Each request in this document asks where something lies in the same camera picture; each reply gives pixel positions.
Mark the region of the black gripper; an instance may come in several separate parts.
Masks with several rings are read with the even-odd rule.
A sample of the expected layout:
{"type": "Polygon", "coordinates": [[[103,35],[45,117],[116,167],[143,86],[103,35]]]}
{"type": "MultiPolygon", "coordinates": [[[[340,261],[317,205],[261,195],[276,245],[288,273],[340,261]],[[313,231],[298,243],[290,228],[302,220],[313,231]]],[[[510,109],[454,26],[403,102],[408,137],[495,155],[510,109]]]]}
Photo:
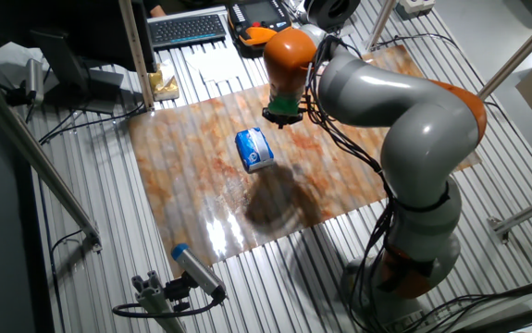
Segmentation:
{"type": "Polygon", "coordinates": [[[288,125],[298,123],[303,120],[302,112],[298,108],[286,111],[276,111],[265,107],[262,110],[262,116],[270,122],[274,122],[279,129],[283,129],[287,122],[288,125]]]}

